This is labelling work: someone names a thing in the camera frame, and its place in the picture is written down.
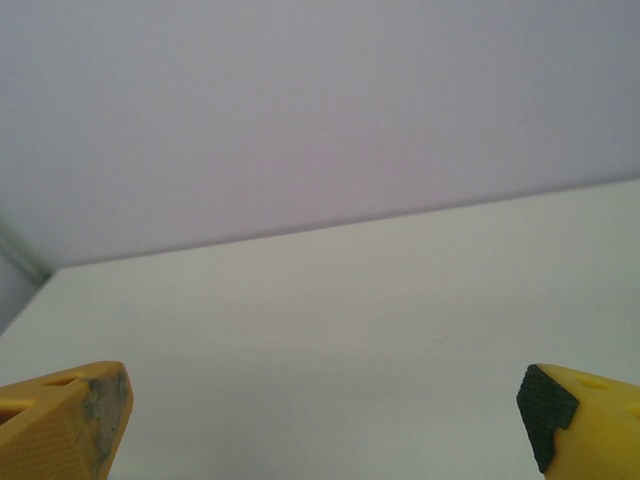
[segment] white wall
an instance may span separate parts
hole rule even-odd
[[[35,292],[27,278],[0,255],[0,334]]]
[[[60,266],[636,175],[638,18],[7,0],[1,210]]]

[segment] white table surface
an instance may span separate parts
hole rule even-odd
[[[116,480],[538,479],[529,363],[640,383],[640,182],[65,269],[0,383],[101,359]]]

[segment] white surface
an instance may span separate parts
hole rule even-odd
[[[4,0],[0,209],[59,267],[637,175],[638,18]]]
[[[640,182],[62,270],[0,383],[130,372],[125,479],[540,478],[525,368],[640,383]]]
[[[0,255],[0,334],[36,290],[22,273]]]

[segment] black rubber pad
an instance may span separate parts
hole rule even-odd
[[[517,396],[533,455],[541,473],[547,471],[556,450],[553,435],[567,429],[580,402],[537,365],[530,365]]]

